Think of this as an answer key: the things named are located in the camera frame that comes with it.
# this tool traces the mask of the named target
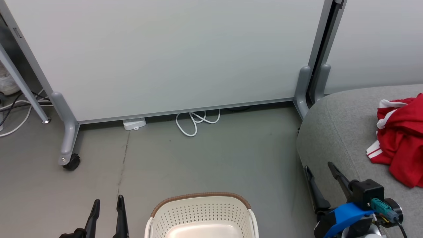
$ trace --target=white cable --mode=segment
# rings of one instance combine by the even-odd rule
[[[11,130],[11,131],[9,131],[9,132],[7,132],[7,133],[1,134],[1,135],[0,135],[0,137],[10,135],[10,134],[12,134],[13,132],[17,131],[19,128],[21,128],[21,126],[22,126],[22,125],[26,122],[26,120],[28,120],[29,114],[31,113],[31,109],[32,109],[32,106],[30,106],[30,107],[29,107],[29,110],[28,110],[27,116],[26,116],[26,117],[25,117],[25,119],[21,122],[21,124],[19,124],[19,126],[17,126],[15,129],[13,129],[13,130]]]
[[[26,103],[29,103],[29,104],[31,104],[29,101],[26,101],[26,100],[17,100],[16,102],[15,102],[15,104],[16,103],[18,103],[18,102],[26,102]],[[39,99],[38,100],[38,102],[50,102],[50,101],[48,101],[48,100],[44,100],[43,98],[41,98],[41,99]],[[6,109],[6,108],[9,108],[9,107],[11,107],[12,106],[12,104],[9,104],[9,105],[7,105],[7,106],[4,106],[4,107],[2,107],[2,108],[0,108],[0,110],[3,110],[3,109]],[[41,107],[52,107],[53,105],[40,105]]]
[[[188,134],[188,133],[186,133],[186,132],[185,132],[185,131],[181,128],[181,126],[180,126],[180,125],[179,125],[179,123],[178,123],[178,117],[179,117],[180,113],[178,113],[178,114],[176,115],[175,122],[176,122],[176,125],[178,126],[178,128],[181,130],[181,132],[182,132],[184,135],[189,136],[189,137],[193,137],[193,136],[195,136],[195,135],[197,134],[197,124],[198,124],[198,123],[207,122],[207,123],[209,123],[209,124],[215,124],[215,123],[217,123],[217,122],[219,121],[219,119],[220,119],[220,109],[219,109],[219,115],[217,116],[217,119],[216,119],[216,121],[214,121],[214,122],[211,122],[211,121],[209,121],[209,120],[206,120],[206,111],[204,111],[204,117],[201,117],[201,116],[197,115],[197,114],[196,114],[196,113],[194,113],[194,112],[189,112],[188,114],[190,115],[191,120],[192,120],[192,122],[194,123],[194,128],[195,128],[195,132],[194,132],[194,134]],[[193,115],[194,115],[194,116],[196,116],[196,117],[198,117],[198,118],[199,118],[199,119],[201,119],[201,120],[200,120],[200,121],[196,121],[196,120],[194,120]]]
[[[15,102],[15,104],[17,102],[27,102],[27,103],[31,104],[29,101],[26,101],[26,100],[18,100],[18,101]],[[50,101],[47,101],[47,100],[44,100],[44,99],[40,99],[40,100],[38,100],[38,102],[50,102]],[[4,107],[0,108],[0,110],[6,109],[6,108],[11,107],[11,106],[12,106],[12,104],[9,104],[7,106],[4,106]],[[42,107],[52,107],[53,105],[40,105],[40,106],[42,106]],[[15,129],[13,129],[13,130],[11,130],[11,131],[9,131],[7,133],[1,134],[0,137],[8,136],[8,135],[12,134],[13,132],[17,131],[19,128],[21,128],[21,126],[28,120],[28,117],[31,114],[31,109],[32,109],[32,106],[29,107],[29,110],[28,110],[28,113],[27,113],[25,119],[21,122],[21,124],[19,124],[19,126],[17,126]]]

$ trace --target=black cable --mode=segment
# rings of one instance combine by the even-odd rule
[[[39,94],[37,94],[37,93],[34,93],[33,91],[31,91],[32,92],[32,94],[33,95],[36,95],[37,97],[40,97],[40,98],[42,98],[42,99],[44,99],[44,100],[47,100],[47,101],[50,101],[50,99],[48,99],[48,98],[46,98],[46,97],[43,97],[43,96],[41,96],[41,95],[39,95]]]
[[[15,106],[15,103],[16,103],[16,101],[18,100],[18,98],[20,97],[22,95],[22,93],[20,93],[16,98],[15,98],[15,100],[13,101],[13,103],[12,103],[12,105],[10,106],[10,108],[8,109],[8,112],[7,112],[7,114],[6,114],[6,116],[3,118],[3,120],[0,122],[0,127],[1,127],[1,125],[3,125],[3,123],[4,123],[4,121],[6,120],[6,118],[9,116],[9,114],[10,114],[10,112],[12,111],[12,109],[13,109],[13,106]]]
[[[405,230],[404,230],[404,227],[402,227],[402,224],[398,221],[398,218],[394,218],[394,221],[396,222],[396,223],[398,223],[398,226],[399,226],[399,228],[401,229],[401,232],[402,232],[402,236],[404,237],[404,238],[407,238],[407,234],[405,233]]]
[[[39,102],[39,104],[40,105],[52,105],[51,103],[47,103],[47,102]],[[25,107],[25,106],[31,106],[31,104],[30,103],[25,103],[25,104],[17,105],[17,106],[14,106],[12,109],[20,108],[20,107]],[[0,110],[0,112],[8,111],[9,109],[10,108],[5,108],[5,109]]]
[[[241,111],[246,111],[250,108],[252,108],[253,106],[247,106],[246,108],[242,108],[242,109],[234,109],[234,108],[227,108],[226,110],[228,111],[232,111],[232,112],[241,112]]]

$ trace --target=gray upholstered couch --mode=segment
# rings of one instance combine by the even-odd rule
[[[327,167],[328,161],[350,180],[370,178],[383,185],[385,197],[402,207],[409,238],[423,237],[423,188],[404,186],[389,173],[387,165],[371,163],[366,149],[376,140],[379,101],[415,97],[421,92],[423,84],[356,89],[326,96],[309,110],[297,140],[302,164],[310,167],[332,206],[346,199]],[[383,232],[389,238],[402,237],[398,227]]]

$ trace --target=white laundry basket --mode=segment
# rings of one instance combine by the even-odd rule
[[[250,204],[232,193],[168,198],[147,222],[145,238],[258,238]]]

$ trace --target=red cloth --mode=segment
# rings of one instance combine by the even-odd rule
[[[378,140],[367,149],[371,162],[390,165],[392,175],[408,187],[423,187],[423,94],[382,100],[377,117]]]

